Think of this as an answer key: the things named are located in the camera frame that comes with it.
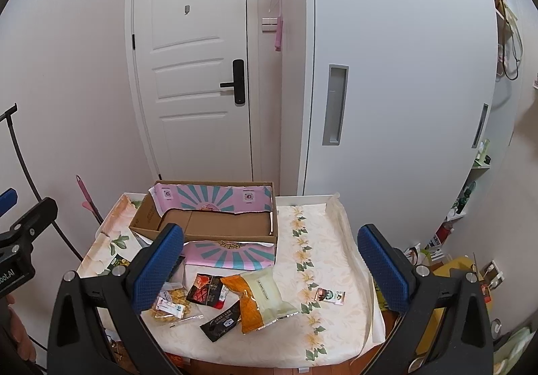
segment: screw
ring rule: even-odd
[[[126,267],[122,264],[120,264],[119,266],[116,266],[112,269],[112,275],[114,276],[122,276],[125,271],[126,271]]]
[[[470,283],[476,283],[476,281],[478,281],[478,278],[472,272],[467,273],[467,275],[465,275],[465,277],[467,278],[467,281],[469,281]]]
[[[423,264],[418,265],[415,270],[420,276],[428,276],[430,274],[430,269]]]
[[[69,272],[64,273],[64,281],[67,281],[68,283],[70,283],[71,281],[74,280],[75,276],[76,276],[76,273],[70,270]]]

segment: blue gripper pad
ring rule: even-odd
[[[0,217],[17,204],[17,191],[10,188],[0,195]]]
[[[389,255],[381,247],[368,226],[359,229],[357,245],[360,255],[376,280],[388,307],[400,314],[409,308],[409,286]]]
[[[183,244],[184,235],[181,227],[168,224],[152,245],[142,249],[134,258],[133,263],[135,263],[140,254],[146,253],[144,252],[146,250],[151,255],[131,284],[131,307],[135,313],[139,314],[141,311],[151,308],[162,285],[176,265],[183,250]]]

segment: white door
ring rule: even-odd
[[[246,0],[134,0],[139,91],[163,179],[252,180]],[[232,72],[234,64],[236,73]]]
[[[395,247],[427,241],[469,174],[491,106],[493,0],[315,6],[305,194],[340,192],[351,227],[373,223]]]

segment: wooden floor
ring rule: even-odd
[[[397,314],[392,311],[384,311],[387,336],[392,331]],[[366,365],[372,360],[380,346],[376,346],[356,360],[350,360],[334,366],[318,366],[312,368],[309,375],[359,375]],[[185,370],[191,375],[296,375],[297,369],[269,369],[269,368],[242,368],[238,366],[222,366],[219,364],[199,362],[192,360]]]

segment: door frame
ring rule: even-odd
[[[131,97],[134,107],[134,116],[146,154],[148,165],[154,179],[159,178],[157,160],[153,154],[150,134],[142,108],[142,97],[138,82],[138,72],[135,51],[132,48],[132,35],[135,30],[134,0],[125,0],[125,51],[127,56],[127,71]],[[262,139],[260,121],[259,98],[259,64],[258,64],[258,0],[246,0],[246,63],[248,75],[248,113],[250,130],[250,149],[252,163],[252,180],[262,180]]]

